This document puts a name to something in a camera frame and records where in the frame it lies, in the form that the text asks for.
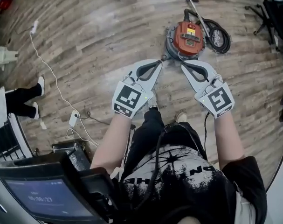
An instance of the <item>chair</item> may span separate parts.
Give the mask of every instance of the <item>chair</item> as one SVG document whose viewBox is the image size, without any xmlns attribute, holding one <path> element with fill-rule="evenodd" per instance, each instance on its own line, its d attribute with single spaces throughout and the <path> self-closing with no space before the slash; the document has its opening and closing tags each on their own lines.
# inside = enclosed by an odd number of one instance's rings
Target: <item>chair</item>
<svg viewBox="0 0 283 224">
<path fill-rule="evenodd" d="M 251 6 L 245 7 L 246 10 L 251 9 L 253 12 L 255 12 L 263 21 L 259 29 L 253 34 L 257 35 L 264 27 L 267 27 L 270 35 L 269 44 L 271 45 L 274 44 L 274 34 L 272 34 L 271 31 L 271 28 L 274 27 L 275 31 L 277 31 L 279 37 L 283 41 L 283 0 L 264 0 L 263 5 L 268 13 L 269 18 L 266 16 L 265 11 L 260 4 L 257 4 L 256 6 L 260 8 L 262 14 Z"/>
</svg>

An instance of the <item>monitor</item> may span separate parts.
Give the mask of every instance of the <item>monitor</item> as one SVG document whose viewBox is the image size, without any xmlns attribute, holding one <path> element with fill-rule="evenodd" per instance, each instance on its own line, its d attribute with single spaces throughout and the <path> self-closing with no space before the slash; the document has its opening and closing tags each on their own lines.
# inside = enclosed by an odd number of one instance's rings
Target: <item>monitor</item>
<svg viewBox="0 0 283 224">
<path fill-rule="evenodd" d="M 14 196 L 34 214 L 57 217 L 93 216 L 73 195 L 62 179 L 5 180 Z"/>
</svg>

